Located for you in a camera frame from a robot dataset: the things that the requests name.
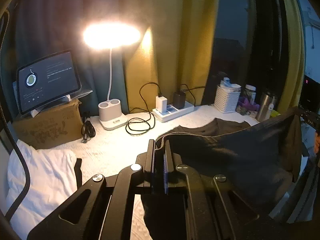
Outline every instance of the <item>white basket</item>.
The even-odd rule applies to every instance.
[[[214,107],[222,113],[232,113],[236,111],[240,92],[228,92],[218,86]]]

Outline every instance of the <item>cardboard box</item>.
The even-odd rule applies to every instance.
[[[49,149],[81,138],[78,99],[13,122],[19,139],[35,149]]]

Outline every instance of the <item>purple object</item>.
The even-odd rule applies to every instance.
[[[248,111],[259,111],[260,106],[258,104],[251,105],[246,97],[240,97],[238,105],[246,108]]]

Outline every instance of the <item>white power strip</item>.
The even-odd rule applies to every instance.
[[[186,101],[184,108],[182,109],[177,109],[173,105],[167,105],[167,111],[163,114],[157,109],[152,109],[152,112],[160,122],[167,122],[179,116],[191,113],[194,109],[194,105]]]

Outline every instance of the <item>silver bolt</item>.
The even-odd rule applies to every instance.
[[[178,169],[187,169],[188,168],[188,166],[187,165],[185,165],[185,164],[180,164],[180,165],[178,165],[178,167],[177,167]]]
[[[215,179],[219,182],[225,182],[227,180],[226,176],[222,175],[222,174],[218,174],[215,176]]]
[[[103,179],[103,175],[102,174],[96,174],[92,177],[93,181],[95,182],[99,182]]]
[[[141,169],[141,165],[140,164],[135,163],[135,164],[131,165],[131,170],[133,170],[133,171],[138,171],[140,169]]]

